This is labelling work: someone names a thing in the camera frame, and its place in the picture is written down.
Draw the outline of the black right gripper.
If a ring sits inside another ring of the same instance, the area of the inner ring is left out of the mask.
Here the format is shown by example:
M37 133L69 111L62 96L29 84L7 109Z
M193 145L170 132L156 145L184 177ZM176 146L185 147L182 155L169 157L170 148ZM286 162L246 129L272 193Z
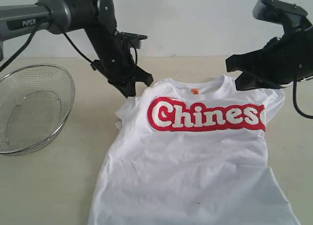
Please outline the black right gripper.
M312 77L313 30L285 35L257 51L233 54L225 65L227 72L242 71L235 79L238 91L280 90L294 80L295 73L297 81Z

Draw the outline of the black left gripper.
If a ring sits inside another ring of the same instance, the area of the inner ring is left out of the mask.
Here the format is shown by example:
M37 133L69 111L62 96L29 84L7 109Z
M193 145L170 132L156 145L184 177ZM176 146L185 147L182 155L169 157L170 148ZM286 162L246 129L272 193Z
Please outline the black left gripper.
M116 26L88 26L84 30L103 66L101 73L124 97L136 96L136 82L148 87L153 83L152 74L135 66L129 42L117 36Z

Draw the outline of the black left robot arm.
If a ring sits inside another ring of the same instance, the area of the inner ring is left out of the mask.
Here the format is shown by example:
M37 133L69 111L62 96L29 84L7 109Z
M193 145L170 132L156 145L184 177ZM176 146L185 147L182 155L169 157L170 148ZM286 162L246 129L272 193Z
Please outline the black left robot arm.
M137 82L152 84L152 74L138 66L138 55L131 54L131 49L140 49L147 36L118 31L113 0L38 0L35 4L2 6L0 41L23 35L29 38L1 70L27 48L37 31L66 36L80 29L85 31L98 56L90 63L92 69L99 71L125 97L136 95Z

